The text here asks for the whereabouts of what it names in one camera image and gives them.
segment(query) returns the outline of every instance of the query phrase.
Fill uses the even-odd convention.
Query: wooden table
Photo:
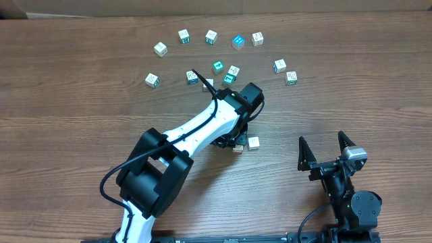
[[[352,178],[383,198],[383,242],[432,241],[432,13],[308,13],[0,21],[0,242],[109,237],[123,211],[99,182],[149,128],[163,132],[210,102],[194,68],[215,79],[222,60],[254,82],[266,106],[250,123],[261,147],[235,155],[206,148],[154,230],[177,236],[284,234],[327,202],[297,171],[298,137],[319,161],[339,155],[337,132],[369,153]],[[187,28],[191,43],[181,45]],[[216,45],[205,43],[211,29]],[[265,41],[253,47],[251,34]],[[241,34],[246,44],[231,46]],[[164,58],[153,46],[168,47]],[[273,62],[298,83],[286,86]],[[144,82],[149,72],[161,84]],[[114,178],[106,185],[118,195]],[[318,214],[304,231],[333,223]]]

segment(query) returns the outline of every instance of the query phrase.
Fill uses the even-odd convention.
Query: letter cube
[[[234,39],[232,39],[232,46],[239,51],[244,46],[244,38],[240,35],[234,37]]]
[[[180,42],[182,44],[190,42],[190,37],[187,29],[179,31],[178,35],[180,36]]]
[[[163,43],[157,43],[157,45],[155,45],[155,53],[158,56],[163,57],[165,54],[167,54],[167,52],[167,46],[165,46]]]
[[[264,43],[264,36],[261,34],[261,32],[252,34],[252,44],[254,46],[259,46]]]
[[[205,35],[205,42],[209,43],[210,45],[214,45],[216,39],[217,39],[217,33],[212,30],[209,30]]]
[[[215,73],[215,75],[223,73],[223,68],[224,66],[222,61],[216,61],[213,64],[213,72]]]
[[[259,148],[258,137],[249,138],[248,144],[249,144],[249,150],[258,149]]]
[[[196,84],[198,82],[198,76],[192,71],[187,71],[186,77],[188,79],[188,84]]]
[[[228,70],[228,73],[234,76],[234,81],[237,80],[238,72],[240,72],[240,68],[231,66]]]
[[[207,82],[209,83],[209,84],[211,84],[211,86],[213,86],[213,79],[205,79],[205,80],[207,80]],[[205,86],[205,84],[202,84],[202,91],[204,91],[204,92],[208,92],[209,91],[209,89],[207,88],[207,86]]]
[[[243,153],[243,145],[236,145],[232,148],[232,151],[239,154]]]
[[[159,85],[159,77],[152,73],[149,73],[146,78],[146,84],[150,87],[156,88]]]
[[[285,61],[283,59],[275,61],[275,63],[273,64],[273,69],[275,70],[276,74],[285,71],[286,69]]]
[[[224,85],[225,87],[230,87],[234,83],[235,78],[236,77],[231,74],[226,74],[225,78],[223,79],[222,85]]]
[[[285,80],[286,80],[286,85],[297,84],[297,73],[296,72],[287,72]]]

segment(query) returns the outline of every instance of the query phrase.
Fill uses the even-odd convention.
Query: black cable
[[[256,113],[254,116],[252,116],[251,118],[249,118],[248,122],[251,122],[251,121],[253,121],[255,118],[257,118],[257,116],[258,116],[258,115],[261,113],[261,111],[263,110],[263,108],[264,108],[264,104],[265,104],[265,102],[263,101],[263,103],[261,104],[261,108],[259,109],[258,113]]]
[[[326,204],[324,204],[323,206],[319,207],[318,209],[315,209],[314,211],[312,211],[312,213],[309,213],[309,215],[304,218],[303,222],[300,224],[300,227],[298,228],[298,232],[297,232],[297,241],[298,243],[302,243],[301,240],[301,233],[302,233],[302,228],[304,226],[304,224],[315,214],[318,213],[319,211],[322,211],[323,209],[325,209],[326,207],[328,207],[329,205],[331,205],[331,202],[328,202]]]
[[[105,199],[107,199],[108,201],[110,201],[110,202],[112,202],[112,203],[114,203],[114,204],[117,204],[117,205],[123,207],[125,210],[128,211],[128,218],[129,218],[129,220],[128,220],[128,226],[126,227],[125,234],[124,234],[124,238],[123,238],[123,242],[124,242],[124,243],[126,243],[126,242],[128,241],[128,233],[129,233],[130,225],[132,224],[132,218],[133,218],[134,215],[132,214],[132,210],[131,210],[131,208],[130,208],[128,205],[124,204],[123,202],[121,202],[121,201],[119,201],[119,200],[116,200],[116,199],[114,199],[114,198],[108,196],[108,195],[105,193],[105,191],[104,191],[104,189],[103,189],[103,186],[105,185],[105,182],[108,180],[108,178],[110,178],[110,177],[111,177],[115,172],[117,172],[117,171],[123,169],[124,167],[128,166],[129,164],[131,164],[131,163],[137,161],[138,159],[140,159],[140,158],[142,158],[142,157],[150,156],[150,155],[152,155],[152,154],[154,154],[154,153],[157,153],[157,152],[159,152],[159,151],[161,151],[161,150],[163,150],[163,149],[166,149],[167,147],[169,147],[169,146],[171,146],[171,145],[173,145],[173,144],[175,144],[175,143],[177,143],[177,142],[179,142],[179,141],[181,141],[181,140],[184,140],[185,138],[187,138],[187,137],[190,136],[191,134],[195,133],[196,131],[198,131],[199,129],[201,129],[201,128],[204,127],[205,125],[207,125],[207,124],[208,124],[208,123],[209,123],[209,122],[210,122],[214,117],[216,117],[216,113],[217,113],[217,97],[216,97],[216,94],[215,94],[215,88],[213,88],[213,87],[212,87],[212,86],[207,82],[207,80],[205,80],[205,78],[203,78],[203,77],[202,77],[198,72],[196,72],[196,71],[193,70],[193,69],[192,69],[192,71],[193,71],[193,72],[194,72],[194,73],[195,73],[195,74],[200,78],[201,82],[203,82],[204,85],[209,89],[209,91],[210,91],[210,93],[211,93],[211,95],[212,95],[212,97],[213,97],[213,100],[215,101],[215,110],[214,110],[213,113],[210,115],[210,117],[207,118],[207,119],[206,119],[202,124],[198,125],[198,126],[195,127],[194,129],[192,129],[191,131],[189,131],[189,132],[187,132],[187,133],[181,135],[179,138],[176,138],[175,140],[172,140],[171,142],[168,142],[168,143],[166,143],[166,144],[164,144],[164,145],[162,145],[162,146],[160,146],[160,147],[157,147],[157,148],[154,148],[154,149],[152,149],[152,150],[150,150],[150,151],[147,151],[147,152],[145,152],[145,153],[142,154],[142,155],[139,155],[139,156],[137,156],[137,157],[134,157],[133,159],[130,159],[130,160],[128,160],[128,161],[126,161],[126,162],[123,162],[122,164],[116,166],[114,169],[112,169],[111,171],[109,171],[109,172],[108,172],[108,173],[103,177],[103,179],[101,180],[101,184],[100,184],[100,186],[99,186],[99,192],[101,193],[101,195],[102,195]]]
[[[216,89],[213,87],[204,77],[202,77],[197,71],[192,69],[192,72],[194,72],[198,78],[200,78],[201,82],[209,89],[211,95],[215,96]]]

